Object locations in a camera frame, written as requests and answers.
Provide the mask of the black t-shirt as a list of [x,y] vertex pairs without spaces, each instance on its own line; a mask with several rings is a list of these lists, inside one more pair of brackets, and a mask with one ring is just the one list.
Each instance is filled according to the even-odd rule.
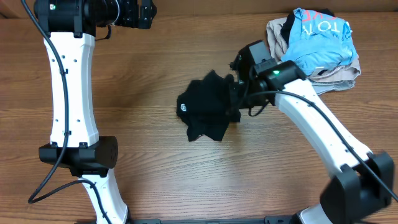
[[232,74],[224,78],[211,70],[202,80],[192,80],[185,92],[177,97],[177,116],[187,125],[190,142],[200,136],[222,141],[230,123],[241,120],[239,110],[231,107],[229,86]]

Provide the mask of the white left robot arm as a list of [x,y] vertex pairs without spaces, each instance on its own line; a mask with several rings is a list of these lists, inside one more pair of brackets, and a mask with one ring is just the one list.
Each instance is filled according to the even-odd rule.
[[84,186],[97,223],[132,223],[132,217],[114,174],[117,139],[99,134],[93,112],[96,29],[149,29],[156,13],[151,0],[39,0],[30,10],[44,37],[52,74],[52,132],[39,157],[53,168],[68,169]]

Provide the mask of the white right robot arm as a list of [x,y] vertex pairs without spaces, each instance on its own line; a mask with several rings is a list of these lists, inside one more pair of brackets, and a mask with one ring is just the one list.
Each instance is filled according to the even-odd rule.
[[232,110],[276,106],[307,138],[330,176],[318,204],[294,215],[266,217],[265,223],[362,223],[397,199],[391,156],[374,154],[357,140],[295,62],[277,63],[258,40],[243,47],[230,67],[238,76],[230,88]]

